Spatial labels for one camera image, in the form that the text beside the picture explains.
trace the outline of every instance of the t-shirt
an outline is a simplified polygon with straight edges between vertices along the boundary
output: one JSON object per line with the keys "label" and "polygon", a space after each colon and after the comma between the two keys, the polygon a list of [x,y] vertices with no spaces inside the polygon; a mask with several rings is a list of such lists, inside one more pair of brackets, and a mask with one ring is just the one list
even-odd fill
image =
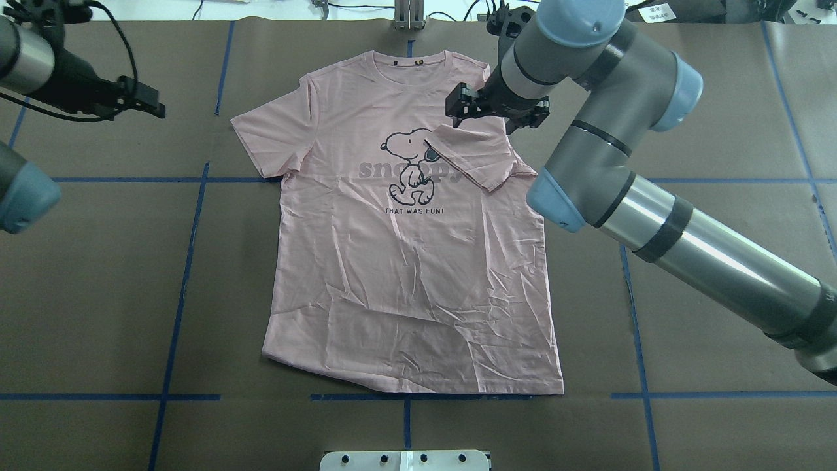
{"label": "t-shirt", "polygon": [[370,51],[232,120],[283,176],[262,354],[379,391],[563,393],[536,176],[445,97],[488,66]]}

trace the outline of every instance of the cartoon dog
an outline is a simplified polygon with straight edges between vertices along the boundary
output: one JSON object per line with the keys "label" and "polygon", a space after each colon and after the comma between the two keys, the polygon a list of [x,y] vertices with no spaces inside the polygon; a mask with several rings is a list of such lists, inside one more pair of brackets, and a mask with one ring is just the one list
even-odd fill
{"label": "cartoon dog", "polygon": [[381,150],[407,161],[398,176],[400,184],[389,185],[389,195],[400,204],[415,206],[417,201],[419,204],[427,204],[433,198],[435,184],[420,166],[422,162],[439,160],[439,155],[424,143],[429,135],[429,129],[420,127],[410,132],[394,132],[381,144]]}

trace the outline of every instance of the blue tape line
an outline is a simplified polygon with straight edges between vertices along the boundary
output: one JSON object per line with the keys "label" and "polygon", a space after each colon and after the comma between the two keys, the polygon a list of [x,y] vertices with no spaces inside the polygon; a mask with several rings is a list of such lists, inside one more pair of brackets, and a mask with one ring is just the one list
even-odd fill
{"label": "blue tape line", "polygon": [[410,405],[410,398],[409,396],[404,398],[404,449],[405,450],[412,450],[413,449],[413,437],[411,436],[412,433],[412,424],[410,423],[412,420],[412,406]]}
{"label": "blue tape line", "polygon": [[634,322],[634,349],[636,350],[636,364],[639,368],[639,385],[642,388],[642,404],[645,409],[645,427],[648,430],[648,443],[651,449],[651,463],[654,465],[654,471],[660,471],[660,455],[657,453],[657,434],[654,430],[654,416],[651,413],[651,399],[648,393],[648,379],[645,377],[645,360],[642,355],[642,339],[639,336],[639,321],[636,316],[634,284],[630,279],[628,253],[625,251],[625,246],[621,244],[619,244],[619,255],[622,258],[622,272],[625,278],[625,285],[628,288],[630,317]]}
{"label": "blue tape line", "polygon": [[151,456],[148,458],[148,471],[154,471],[157,466],[157,454],[160,452],[160,436],[162,435],[163,417],[166,416],[166,404],[164,400],[160,400],[157,407],[157,424],[154,426],[154,440],[151,442]]}
{"label": "blue tape line", "polygon": [[534,396],[523,394],[432,394],[432,393],[354,393],[312,394],[312,401],[528,401]]}
{"label": "blue tape line", "polygon": [[799,129],[796,126],[796,120],[793,119],[793,113],[790,111],[790,105],[788,104],[788,96],[785,94],[784,85],[782,85],[782,79],[779,77],[779,70],[776,67],[776,60],[773,58],[773,47],[770,44],[768,26],[764,21],[762,21],[762,36],[764,37],[764,44],[768,50],[768,59],[770,61],[770,68],[773,70],[773,78],[776,80],[776,87],[778,88],[779,95],[782,97],[782,105],[784,106],[785,114],[788,115],[788,122],[790,123],[791,131],[793,131],[793,140],[796,141],[796,147],[799,150],[799,156],[802,158],[802,165],[805,168],[805,175],[808,177],[808,181],[811,185],[811,193],[813,193],[814,197],[817,199],[817,210],[819,211],[819,219],[823,223],[825,235],[828,237],[829,240],[831,256],[834,258],[835,261],[837,261],[837,244],[834,243],[834,232],[831,230],[831,224],[829,224],[829,217],[825,215],[825,210],[823,209],[823,199],[820,198],[819,189],[817,189],[817,184],[814,182],[814,173],[811,171],[811,164],[808,160],[808,154],[805,152],[805,147],[802,145],[802,138],[799,137]]}
{"label": "blue tape line", "polygon": [[3,393],[0,401],[160,401],[159,394]]}
{"label": "blue tape line", "polygon": [[[203,181],[200,177],[55,177],[56,182],[87,184],[196,184]],[[208,177],[211,184],[270,184],[282,181],[282,177]]]}
{"label": "blue tape line", "polygon": [[56,182],[63,183],[87,183],[87,184],[195,184],[199,183],[199,177],[55,177]]}
{"label": "blue tape line", "polygon": [[[97,394],[87,392],[7,392],[0,401],[160,401],[160,394]],[[172,394],[169,401],[220,401],[220,394]]]}
{"label": "blue tape line", "polygon": [[[23,101],[29,103],[29,97],[27,96]],[[14,142],[18,140],[18,133],[20,132],[20,127],[23,124],[23,117],[26,116],[26,107],[21,106],[20,112],[18,113],[18,120],[14,123],[14,129],[12,130],[12,136],[8,139],[8,148],[14,149]]]}
{"label": "blue tape line", "polygon": [[[687,391],[650,392],[650,399],[792,399],[837,397],[837,391]],[[638,392],[614,392],[611,399],[642,399]]]}
{"label": "blue tape line", "polygon": [[209,162],[203,165],[201,175],[201,188],[198,191],[198,203],[195,205],[195,216],[192,220],[192,233],[189,235],[189,247],[186,252],[186,266],[183,269],[183,280],[180,283],[180,297],[177,300],[177,314],[174,317],[174,328],[172,329],[172,342],[168,348],[168,361],[166,362],[166,376],[163,380],[162,397],[160,407],[157,410],[157,425],[154,427],[154,440],[151,444],[151,456],[148,459],[148,471],[153,471],[157,464],[157,453],[160,448],[160,436],[162,435],[163,419],[166,416],[166,402],[168,390],[172,383],[172,371],[174,370],[174,356],[177,352],[177,339],[180,336],[180,323],[183,317],[183,307],[186,305],[186,291],[189,284],[189,276],[192,272],[192,257],[195,253],[195,235],[198,233],[198,223],[201,220],[201,209],[203,208],[203,195],[207,188],[207,176],[209,175]]}
{"label": "blue tape line", "polygon": [[167,401],[220,401],[220,394],[170,394]]}
{"label": "blue tape line", "polygon": [[272,184],[282,181],[282,177],[210,177],[207,182],[211,184]]}
{"label": "blue tape line", "polygon": [[223,83],[227,80],[227,64],[229,63],[229,50],[233,46],[233,31],[235,30],[235,22],[229,22],[229,31],[227,32],[227,48],[223,52],[223,64],[221,65],[221,78],[218,80],[218,99],[215,101],[215,116],[221,113],[221,97],[223,96]]}

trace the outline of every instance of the black cable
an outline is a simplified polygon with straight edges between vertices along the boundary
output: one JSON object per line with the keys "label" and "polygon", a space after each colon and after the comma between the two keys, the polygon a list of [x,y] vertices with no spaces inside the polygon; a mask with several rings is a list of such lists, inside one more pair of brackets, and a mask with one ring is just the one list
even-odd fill
{"label": "black cable", "polygon": [[203,0],[201,0],[201,4],[198,5],[198,9],[195,10],[195,13],[192,15],[192,21],[195,21],[195,17],[197,17],[198,12],[201,11],[201,8],[203,8]]}
{"label": "black cable", "polygon": [[448,18],[450,18],[450,19],[452,19],[452,20],[456,21],[456,18],[454,18],[454,17],[452,17],[452,16],[448,15],[448,14],[447,14],[447,13],[445,13],[445,12],[432,12],[432,13],[428,13],[427,17],[428,17],[428,18],[430,18],[430,17],[432,17],[433,15],[444,15],[444,16],[446,16],[446,17],[448,17]]}
{"label": "black cable", "polygon": [[[125,45],[125,49],[128,51],[128,59],[131,61],[131,72],[133,72],[133,74],[134,74],[134,85],[131,87],[131,95],[130,95],[131,101],[134,101],[134,98],[136,98],[136,84],[139,83],[139,78],[138,78],[138,74],[136,73],[136,62],[134,61],[134,52],[131,50],[131,45],[128,44],[128,39],[125,37],[125,33],[122,32],[122,28],[120,28],[119,23],[116,21],[116,18],[113,17],[113,13],[111,13],[110,10],[107,9],[107,7],[105,5],[102,5],[101,3],[96,2],[96,1],[86,2],[85,5],[87,5],[89,7],[95,7],[95,8],[99,8],[99,9],[103,10],[105,12],[105,14],[108,16],[108,18],[110,18],[110,22],[113,23],[113,27],[116,28],[116,32],[119,34],[119,37],[122,38],[122,43]],[[119,113],[122,113],[128,107],[127,101],[125,101],[125,102],[123,102],[123,104],[121,106],[118,106],[109,115],[98,116],[98,117],[90,117],[90,118],[80,118],[80,117],[76,117],[76,116],[62,115],[62,114],[56,113],[54,111],[50,111],[50,110],[47,110],[45,108],[42,108],[40,106],[36,106],[36,105],[31,104],[31,103],[27,103],[26,101],[18,100],[17,98],[15,98],[13,96],[6,95],[5,93],[0,93],[0,98],[3,98],[5,100],[9,100],[12,103],[17,103],[18,105],[23,106],[24,108],[28,108],[32,111],[37,111],[37,112],[43,113],[44,115],[47,115],[47,116],[51,116],[51,117],[54,117],[54,118],[63,119],[65,121],[71,121],[71,122],[109,121],[110,119],[113,119],[114,117],[116,117],[116,115],[118,115]]]}
{"label": "black cable", "polygon": [[393,8],[395,9],[395,5],[338,5],[336,3],[326,2],[332,7],[337,8]]}
{"label": "black cable", "polygon": [[465,12],[465,18],[462,18],[462,21],[468,21],[468,15],[470,15],[470,11],[473,10],[474,7],[476,6],[476,4],[479,3],[479,2],[480,2],[480,0],[474,0],[474,2],[471,4],[471,6],[468,7],[468,11]]}

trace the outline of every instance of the shirt sleeve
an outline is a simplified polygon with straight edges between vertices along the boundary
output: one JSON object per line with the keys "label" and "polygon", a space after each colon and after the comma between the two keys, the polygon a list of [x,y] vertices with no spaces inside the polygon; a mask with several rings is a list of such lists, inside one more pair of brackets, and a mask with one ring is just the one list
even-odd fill
{"label": "shirt sleeve", "polygon": [[437,127],[427,144],[451,166],[485,191],[492,192],[513,175],[537,175],[511,147],[502,118],[486,116]]}
{"label": "shirt sleeve", "polygon": [[307,75],[300,87],[230,122],[262,177],[300,171],[311,152],[319,123],[314,84]]}

